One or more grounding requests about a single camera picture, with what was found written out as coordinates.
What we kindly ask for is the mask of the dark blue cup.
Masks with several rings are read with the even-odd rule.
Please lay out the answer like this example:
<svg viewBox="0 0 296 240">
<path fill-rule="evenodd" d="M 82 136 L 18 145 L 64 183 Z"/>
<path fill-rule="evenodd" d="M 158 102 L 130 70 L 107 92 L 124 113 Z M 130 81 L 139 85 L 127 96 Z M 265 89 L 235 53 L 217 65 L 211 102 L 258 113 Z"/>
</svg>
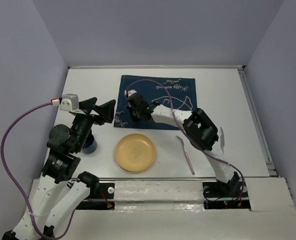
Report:
<svg viewBox="0 0 296 240">
<path fill-rule="evenodd" d="M 86 141 L 83 145 L 82 152 L 84 154 L 91 154 L 97 149 L 97 142 L 94 136 L 89 133 L 88 137 L 86 138 Z"/>
</svg>

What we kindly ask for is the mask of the dark blue patterned cloth napkin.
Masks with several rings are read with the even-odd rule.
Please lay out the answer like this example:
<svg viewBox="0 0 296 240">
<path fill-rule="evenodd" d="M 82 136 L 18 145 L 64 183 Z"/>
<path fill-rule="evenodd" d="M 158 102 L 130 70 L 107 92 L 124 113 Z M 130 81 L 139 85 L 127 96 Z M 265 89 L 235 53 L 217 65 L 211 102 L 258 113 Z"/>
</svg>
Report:
<svg viewBox="0 0 296 240">
<path fill-rule="evenodd" d="M 148 102 L 158 102 L 170 107 L 168 96 L 171 96 L 173 107 L 183 111 L 193 111 L 197 107 L 195 79 L 148 77 L 135 75 L 122 75 L 119 87 L 114 127 L 125 129 L 151 129 L 151 130 L 177 130 L 178 127 L 165 123 L 152 123 L 141 121 L 132 123 L 130 114 L 126 109 L 127 99 L 125 90 L 135 90 Z"/>
</svg>

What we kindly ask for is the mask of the tan round plate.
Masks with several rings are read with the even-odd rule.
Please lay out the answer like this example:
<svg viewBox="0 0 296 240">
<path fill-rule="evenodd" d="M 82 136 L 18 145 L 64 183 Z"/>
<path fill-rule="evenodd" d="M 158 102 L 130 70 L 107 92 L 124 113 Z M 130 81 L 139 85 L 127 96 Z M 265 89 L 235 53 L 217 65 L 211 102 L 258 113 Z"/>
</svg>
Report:
<svg viewBox="0 0 296 240">
<path fill-rule="evenodd" d="M 153 141 L 139 133 L 123 137 L 115 147 L 115 160 L 124 170 L 141 172 L 149 168 L 156 157 L 156 147 Z"/>
</svg>

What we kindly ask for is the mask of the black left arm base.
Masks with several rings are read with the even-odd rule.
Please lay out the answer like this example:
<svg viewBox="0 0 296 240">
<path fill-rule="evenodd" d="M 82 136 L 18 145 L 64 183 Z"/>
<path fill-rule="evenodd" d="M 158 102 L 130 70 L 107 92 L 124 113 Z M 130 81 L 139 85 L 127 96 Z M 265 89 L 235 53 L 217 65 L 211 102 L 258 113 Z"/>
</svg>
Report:
<svg viewBox="0 0 296 240">
<path fill-rule="evenodd" d="M 114 202 L 115 183 L 100 182 L 98 190 L 91 191 L 76 210 L 111 211 L 115 208 Z"/>
</svg>

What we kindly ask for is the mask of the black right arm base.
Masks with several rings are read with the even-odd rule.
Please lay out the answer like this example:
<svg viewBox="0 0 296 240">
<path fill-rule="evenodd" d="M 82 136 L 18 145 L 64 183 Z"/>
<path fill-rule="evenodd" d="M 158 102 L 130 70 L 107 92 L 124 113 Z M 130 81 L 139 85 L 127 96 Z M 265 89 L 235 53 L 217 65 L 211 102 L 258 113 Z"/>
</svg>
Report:
<svg viewBox="0 0 296 240">
<path fill-rule="evenodd" d="M 220 190 L 216 181 L 203 182 L 202 187 L 205 210 L 251 209 L 246 185 L 242 186 L 241 181 L 229 193 Z"/>
</svg>

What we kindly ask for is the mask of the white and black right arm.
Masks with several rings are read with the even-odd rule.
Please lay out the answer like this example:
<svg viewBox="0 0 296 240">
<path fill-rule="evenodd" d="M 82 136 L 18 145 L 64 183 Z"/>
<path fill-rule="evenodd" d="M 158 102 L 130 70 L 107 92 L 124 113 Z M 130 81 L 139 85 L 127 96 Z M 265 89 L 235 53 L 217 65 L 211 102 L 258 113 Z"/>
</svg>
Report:
<svg viewBox="0 0 296 240">
<path fill-rule="evenodd" d="M 244 188 L 242 173 L 224 157 L 218 128 L 200 108 L 184 111 L 166 107 L 158 102 L 148 103 L 135 90 L 126 90 L 127 110 L 133 123 L 140 121 L 178 127 L 193 147 L 202 151 L 214 170 L 218 190 L 223 196 L 238 194 Z"/>
</svg>

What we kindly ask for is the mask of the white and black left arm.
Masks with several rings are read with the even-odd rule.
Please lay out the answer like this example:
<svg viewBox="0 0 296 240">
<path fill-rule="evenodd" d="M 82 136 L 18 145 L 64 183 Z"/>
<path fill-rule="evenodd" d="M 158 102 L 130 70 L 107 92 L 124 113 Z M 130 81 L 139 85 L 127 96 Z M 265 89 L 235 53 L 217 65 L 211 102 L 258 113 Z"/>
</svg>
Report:
<svg viewBox="0 0 296 240">
<path fill-rule="evenodd" d="M 116 101 L 110 100 L 97 105 L 97 98 L 79 101 L 76 94 L 65 94 L 38 105 L 19 116 L 6 130 L 0 147 L 2 164 L 13 183 L 21 192 L 26 210 L 13 230 L 3 235 L 4 240 L 60 240 L 66 233 L 57 235 L 56 231 L 66 219 L 72 219 L 76 207 L 87 197 L 98 193 L 99 178 L 85 171 L 78 175 L 69 192 L 57 201 L 61 191 L 72 178 L 81 159 L 75 155 L 89 145 L 94 138 L 93 125 L 112 123 Z M 5 160 L 5 142 L 11 129 L 28 114 L 47 107 L 59 107 L 74 115 L 71 127 L 59 124 L 51 128 L 47 148 L 48 158 L 42 168 L 39 184 L 33 198 L 29 198 L 15 179 Z"/>
</svg>

